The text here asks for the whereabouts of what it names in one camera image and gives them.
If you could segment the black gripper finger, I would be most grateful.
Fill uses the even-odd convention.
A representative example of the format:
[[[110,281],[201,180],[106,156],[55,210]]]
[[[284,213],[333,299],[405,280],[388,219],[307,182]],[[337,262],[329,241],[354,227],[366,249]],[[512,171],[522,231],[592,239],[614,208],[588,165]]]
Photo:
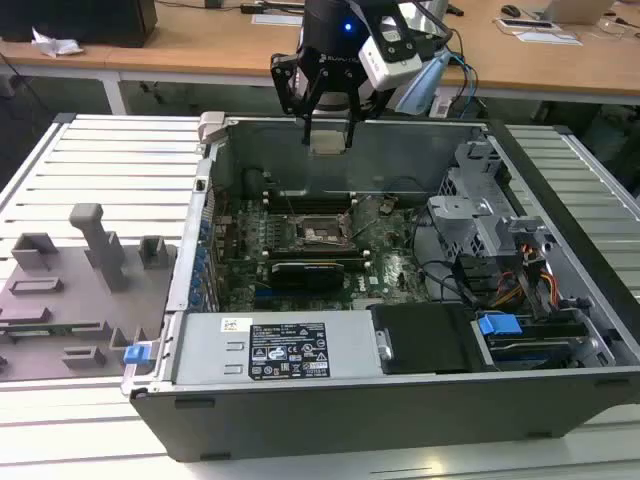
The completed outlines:
[[[360,67],[345,70],[344,92],[348,107],[344,137],[345,147],[349,149],[353,144],[357,124],[376,118],[382,111],[381,101],[385,96],[372,86],[366,72]]]
[[[297,92],[294,85],[299,73],[307,79],[302,94]],[[321,61],[321,54],[317,51],[299,51],[292,55],[275,53],[271,56],[271,76],[283,112],[303,120],[302,143],[309,146],[312,114],[326,92],[326,68]]]

